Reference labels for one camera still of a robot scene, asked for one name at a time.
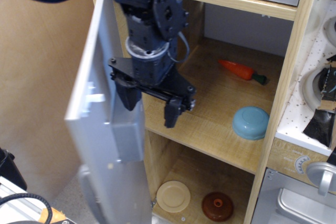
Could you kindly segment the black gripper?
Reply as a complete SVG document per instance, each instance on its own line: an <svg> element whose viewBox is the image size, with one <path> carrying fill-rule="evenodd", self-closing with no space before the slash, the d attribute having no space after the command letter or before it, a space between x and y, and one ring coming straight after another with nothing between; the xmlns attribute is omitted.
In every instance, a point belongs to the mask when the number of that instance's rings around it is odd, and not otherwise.
<svg viewBox="0 0 336 224"><path fill-rule="evenodd" d="M166 45L161 51L130 50L131 58L113 57L111 79L124 107L133 111L145 92L166 101L165 127L173 128L179 116L195 107L196 89L176 69L177 46Z"/></svg>

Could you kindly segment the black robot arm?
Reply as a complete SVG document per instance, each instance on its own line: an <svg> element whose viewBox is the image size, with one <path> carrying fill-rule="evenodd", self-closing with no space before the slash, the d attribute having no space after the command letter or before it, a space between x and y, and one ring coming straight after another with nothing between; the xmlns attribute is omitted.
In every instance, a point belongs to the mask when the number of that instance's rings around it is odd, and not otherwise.
<svg viewBox="0 0 336 224"><path fill-rule="evenodd" d="M67 0L34 0L61 3ZM129 58L111 58L111 78L124 107L132 111L147 93L165 101L164 119L173 128L193 109L195 87L177 71L177 42L184 40L188 12L182 0L114 0L126 17Z"/></svg>

